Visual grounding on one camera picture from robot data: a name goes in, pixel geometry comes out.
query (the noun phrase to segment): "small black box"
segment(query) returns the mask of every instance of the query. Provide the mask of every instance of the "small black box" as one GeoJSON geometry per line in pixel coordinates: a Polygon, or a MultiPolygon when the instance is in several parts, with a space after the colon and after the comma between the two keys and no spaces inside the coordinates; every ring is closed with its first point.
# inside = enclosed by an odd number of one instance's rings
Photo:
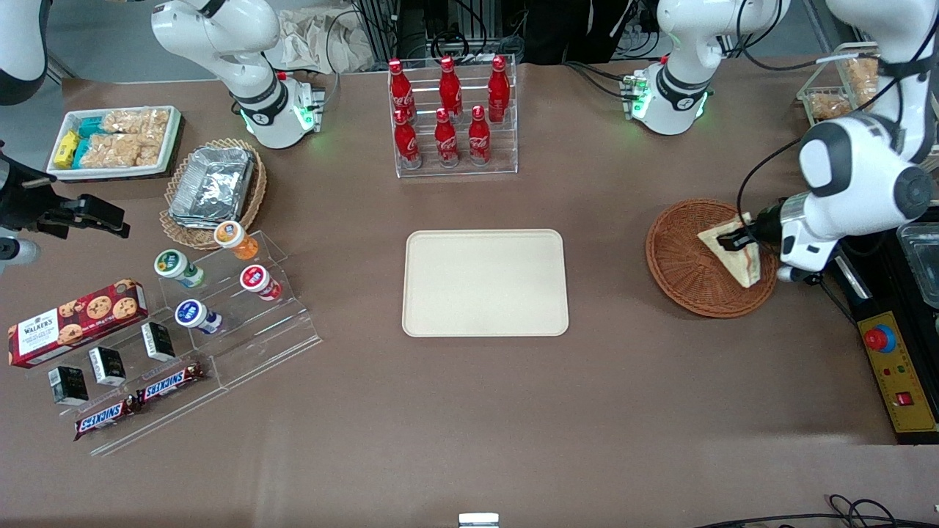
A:
{"type": "Polygon", "coordinates": [[[170,331],[166,327],[156,322],[149,322],[140,327],[144,334],[144,345],[146,346],[146,355],[157,361],[170,361],[175,358],[173,353],[173,341],[170,339],[170,331]]]}
{"type": "Polygon", "coordinates": [[[117,350],[95,347],[88,351],[91,360],[91,371],[95,373],[95,381],[101,385],[117,387],[127,379],[124,373],[124,363],[120,360],[117,350]]]}
{"type": "Polygon", "coordinates": [[[57,366],[49,371],[53,399],[61,405],[82,405],[88,402],[88,388],[81,368],[57,366]]]}

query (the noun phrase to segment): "blue lid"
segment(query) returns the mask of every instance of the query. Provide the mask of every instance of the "blue lid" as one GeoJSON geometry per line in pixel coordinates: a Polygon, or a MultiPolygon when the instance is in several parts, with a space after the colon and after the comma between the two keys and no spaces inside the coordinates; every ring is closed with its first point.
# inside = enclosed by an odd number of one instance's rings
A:
{"type": "Polygon", "coordinates": [[[196,299],[189,299],[180,303],[177,307],[177,321],[179,324],[186,325],[195,321],[199,317],[200,304],[196,299]]]}

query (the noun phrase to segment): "acrylic bottle rack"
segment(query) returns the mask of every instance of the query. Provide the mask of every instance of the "acrylic bottle rack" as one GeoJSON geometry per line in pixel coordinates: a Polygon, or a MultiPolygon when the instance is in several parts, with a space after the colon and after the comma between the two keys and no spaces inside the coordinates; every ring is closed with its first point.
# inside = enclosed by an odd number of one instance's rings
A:
{"type": "Polygon", "coordinates": [[[84,405],[55,405],[51,392],[49,394],[49,405],[56,407],[67,423],[63,427],[63,442],[74,436],[76,420],[106,409],[186,365],[200,362],[205,379],[158,397],[135,415],[92,431],[78,440],[93,456],[109,455],[321,341],[309,311],[297,300],[286,277],[282,267],[286,255],[263,232],[256,231],[252,236],[259,244],[254,259],[239,260],[227,250],[203,256],[194,261],[205,271],[205,282],[201,287],[187,289],[172,279],[161,279],[162,291],[146,293],[149,303],[154,304],[147,319],[27,371],[28,378],[47,385],[47,373],[59,365],[81,368],[85,373],[89,401],[84,405]],[[273,279],[280,282],[283,291],[276,301],[262,301],[256,294],[241,288],[239,275],[251,263],[261,264],[273,279]],[[198,299],[220,314],[223,317],[221,330],[206,335],[176,324],[174,312],[177,305],[186,299],[198,299]],[[147,356],[140,328],[150,321],[169,330],[175,359],[160,363],[147,356]],[[120,353],[127,375],[120,386],[95,383],[88,360],[88,351],[94,347],[115,349],[120,353]]]}
{"type": "MultiPolygon", "coordinates": [[[[509,108],[502,123],[489,122],[492,145],[492,158],[485,167],[477,167],[470,161],[470,111],[476,104],[486,108],[488,119],[489,76],[492,73],[492,57],[457,59],[456,76],[460,79],[463,90],[463,119],[454,123],[456,145],[460,153],[460,163],[452,168],[440,165],[437,155],[437,140],[434,129],[437,127],[437,109],[440,108],[440,65],[435,58],[401,59],[401,66],[414,91],[414,105],[417,118],[412,126],[417,133],[418,149],[423,156],[420,168],[408,170],[401,164],[397,149],[394,151],[394,170],[399,178],[420,176],[465,176],[518,172],[518,85],[516,59],[513,55],[505,56],[505,73],[509,78],[509,108]]],[[[388,85],[388,118],[392,124],[392,145],[394,145],[394,104],[388,85]]]]}

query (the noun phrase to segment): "yellow control panel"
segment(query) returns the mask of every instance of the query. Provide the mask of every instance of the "yellow control panel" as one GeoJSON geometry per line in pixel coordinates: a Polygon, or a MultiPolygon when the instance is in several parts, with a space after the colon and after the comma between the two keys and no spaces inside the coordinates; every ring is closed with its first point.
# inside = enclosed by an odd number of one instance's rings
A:
{"type": "Polygon", "coordinates": [[[893,312],[858,321],[857,328],[894,430],[898,433],[939,430],[893,312]]]}

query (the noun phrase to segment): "walkers cookie box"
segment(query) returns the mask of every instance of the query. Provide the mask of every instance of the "walkers cookie box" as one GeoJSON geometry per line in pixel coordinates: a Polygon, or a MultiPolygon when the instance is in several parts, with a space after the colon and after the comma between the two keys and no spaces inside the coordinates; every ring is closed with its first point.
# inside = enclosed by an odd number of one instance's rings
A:
{"type": "Polygon", "coordinates": [[[7,330],[9,363],[32,368],[146,318],[144,289],[131,279],[62,304],[7,330]]]}

